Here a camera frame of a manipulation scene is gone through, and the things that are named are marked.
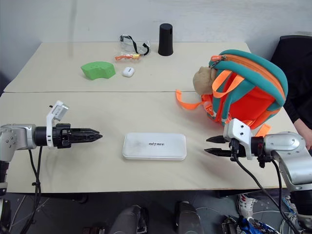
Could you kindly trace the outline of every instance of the gray floor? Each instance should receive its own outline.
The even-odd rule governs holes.
[[[12,213],[15,212],[23,195],[7,194],[11,200]],[[259,197],[254,212],[276,210],[265,197]],[[35,224],[30,234],[80,234],[83,227],[104,225],[110,227],[120,211],[138,204],[146,207],[150,214],[150,234],[174,234],[174,209],[177,201],[187,200],[197,208],[206,234],[222,233],[221,222],[226,215],[238,217],[236,196],[217,198],[214,191],[160,191],[136,193],[89,194],[85,204],[58,198],[42,198],[42,207],[37,211]],[[26,216],[32,209],[33,197],[27,196],[15,220],[12,234],[23,227]],[[277,212],[262,212],[254,218],[278,228],[281,216]]]

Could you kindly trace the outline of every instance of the black cup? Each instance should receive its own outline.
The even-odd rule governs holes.
[[[162,56],[172,55],[172,25],[163,23],[159,27],[159,46],[158,53]]]

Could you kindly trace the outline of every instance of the white bracket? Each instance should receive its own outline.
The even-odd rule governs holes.
[[[243,122],[239,121],[237,118],[232,119],[228,124],[224,126],[223,137],[231,142],[232,138],[235,138],[239,141],[239,144],[244,146],[246,151],[246,158],[248,160],[253,159],[252,150],[251,150],[251,140],[252,132],[250,127]]]
[[[66,106],[63,102],[57,101],[52,109],[50,110],[49,114],[47,115],[47,131],[46,131],[46,138],[47,138],[47,146],[49,149],[54,148],[53,144],[53,136],[52,136],[52,129],[54,126],[54,120],[60,121],[63,116],[68,111],[69,107]]]

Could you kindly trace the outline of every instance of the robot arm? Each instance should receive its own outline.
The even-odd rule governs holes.
[[[57,101],[47,115],[47,126],[34,124],[7,124],[0,126],[0,233],[10,225],[10,203],[2,199],[6,194],[6,172],[15,150],[35,149],[37,146],[70,148],[72,143],[92,142],[102,137],[98,131],[89,128],[71,128],[69,123],[59,123],[68,110],[63,102]]]
[[[300,226],[306,232],[312,232],[312,157],[305,147],[304,138],[292,132],[253,137],[249,126],[232,119],[224,128],[223,136],[216,136],[207,141],[214,143],[230,142],[231,150],[219,148],[205,151],[217,156],[228,156],[235,161],[237,157],[251,160],[257,157],[260,167],[266,162],[276,160],[288,190],[292,203],[297,207]]]

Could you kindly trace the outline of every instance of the hand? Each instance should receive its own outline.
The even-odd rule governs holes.
[[[305,139],[306,147],[308,150],[312,149],[312,130],[307,127],[307,125],[301,120],[297,119],[293,123],[298,133]]]

